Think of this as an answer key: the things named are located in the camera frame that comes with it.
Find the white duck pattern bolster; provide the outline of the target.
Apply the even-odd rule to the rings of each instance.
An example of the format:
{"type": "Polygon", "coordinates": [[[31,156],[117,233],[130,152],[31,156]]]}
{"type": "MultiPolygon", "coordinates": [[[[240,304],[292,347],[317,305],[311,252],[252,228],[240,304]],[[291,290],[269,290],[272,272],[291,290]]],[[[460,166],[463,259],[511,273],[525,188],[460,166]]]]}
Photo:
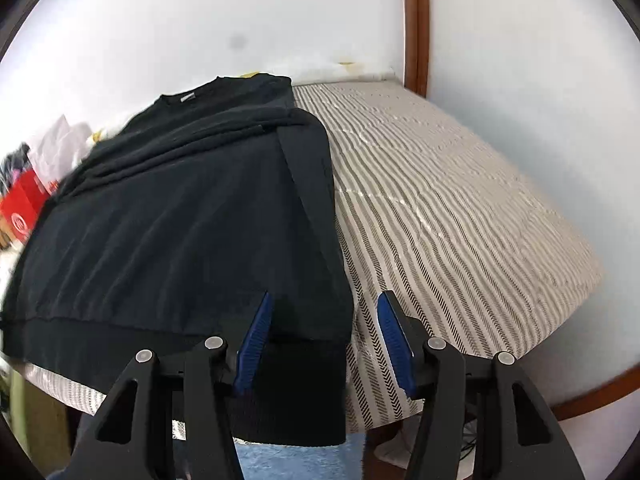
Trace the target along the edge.
{"type": "Polygon", "coordinates": [[[250,78],[257,74],[288,77],[293,86],[305,84],[333,84],[343,81],[397,80],[394,71],[376,61],[331,61],[327,58],[290,58],[271,63],[265,68],[241,75],[250,78]]]}

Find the black sweatshirt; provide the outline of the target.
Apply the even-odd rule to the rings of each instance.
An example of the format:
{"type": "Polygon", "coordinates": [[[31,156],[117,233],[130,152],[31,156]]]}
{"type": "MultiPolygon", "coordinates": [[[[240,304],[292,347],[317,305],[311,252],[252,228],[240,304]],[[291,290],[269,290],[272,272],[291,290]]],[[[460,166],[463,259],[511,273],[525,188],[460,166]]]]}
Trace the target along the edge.
{"type": "Polygon", "coordinates": [[[342,443],[354,303],[326,129],[286,77],[218,78],[161,96],[61,182],[14,266],[2,350],[107,392],[137,351],[233,340],[264,299],[233,434],[342,443]]]}

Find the white Miniso plastic bag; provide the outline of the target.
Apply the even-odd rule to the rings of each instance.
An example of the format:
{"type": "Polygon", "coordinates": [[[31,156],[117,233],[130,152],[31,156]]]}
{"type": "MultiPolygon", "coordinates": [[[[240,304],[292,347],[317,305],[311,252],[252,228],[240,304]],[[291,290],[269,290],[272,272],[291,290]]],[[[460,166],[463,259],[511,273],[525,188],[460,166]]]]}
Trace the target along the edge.
{"type": "Polygon", "coordinates": [[[62,115],[29,149],[30,166],[49,194],[88,155],[91,138],[88,124],[80,122],[71,126],[62,115]]]}

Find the red paper shopping bag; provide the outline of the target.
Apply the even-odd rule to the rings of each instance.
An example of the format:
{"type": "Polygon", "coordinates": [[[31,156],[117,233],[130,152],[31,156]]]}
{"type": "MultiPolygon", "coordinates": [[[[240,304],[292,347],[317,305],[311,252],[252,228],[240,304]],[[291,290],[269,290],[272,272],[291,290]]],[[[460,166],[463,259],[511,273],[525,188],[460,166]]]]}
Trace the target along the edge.
{"type": "Polygon", "coordinates": [[[24,171],[1,201],[2,216],[13,235],[21,242],[28,240],[40,211],[50,194],[34,170],[24,171]]]}

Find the striped grey mattress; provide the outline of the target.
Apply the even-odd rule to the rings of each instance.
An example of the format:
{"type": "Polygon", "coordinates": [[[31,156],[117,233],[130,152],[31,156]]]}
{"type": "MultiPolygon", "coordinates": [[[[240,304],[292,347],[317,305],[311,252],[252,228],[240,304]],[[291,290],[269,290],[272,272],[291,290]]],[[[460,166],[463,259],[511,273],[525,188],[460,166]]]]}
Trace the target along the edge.
{"type": "Polygon", "coordinates": [[[335,226],[354,314],[346,434],[420,412],[399,388],[376,320],[391,290],[429,333],[473,356],[524,356],[588,298],[588,244],[526,177],[396,82],[294,87],[326,129],[335,226]]]}

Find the blue jeans leg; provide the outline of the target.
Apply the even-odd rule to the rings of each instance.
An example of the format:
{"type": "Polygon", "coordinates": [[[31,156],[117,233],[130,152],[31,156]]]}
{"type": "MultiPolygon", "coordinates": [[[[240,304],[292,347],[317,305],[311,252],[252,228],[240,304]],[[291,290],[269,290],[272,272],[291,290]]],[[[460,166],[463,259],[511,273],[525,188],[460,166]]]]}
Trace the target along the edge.
{"type": "Polygon", "coordinates": [[[349,434],[324,448],[234,440],[245,479],[347,480],[362,478],[365,434],[349,434]]]}

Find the brown wooden door frame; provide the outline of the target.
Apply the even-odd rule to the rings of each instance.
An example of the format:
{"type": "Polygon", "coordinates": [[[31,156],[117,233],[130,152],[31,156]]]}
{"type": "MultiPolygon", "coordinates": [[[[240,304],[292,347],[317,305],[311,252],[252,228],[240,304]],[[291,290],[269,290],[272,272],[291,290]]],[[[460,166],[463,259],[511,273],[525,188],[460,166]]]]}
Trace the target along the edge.
{"type": "Polygon", "coordinates": [[[427,95],[430,17],[430,0],[405,0],[404,85],[418,96],[427,95]]]}

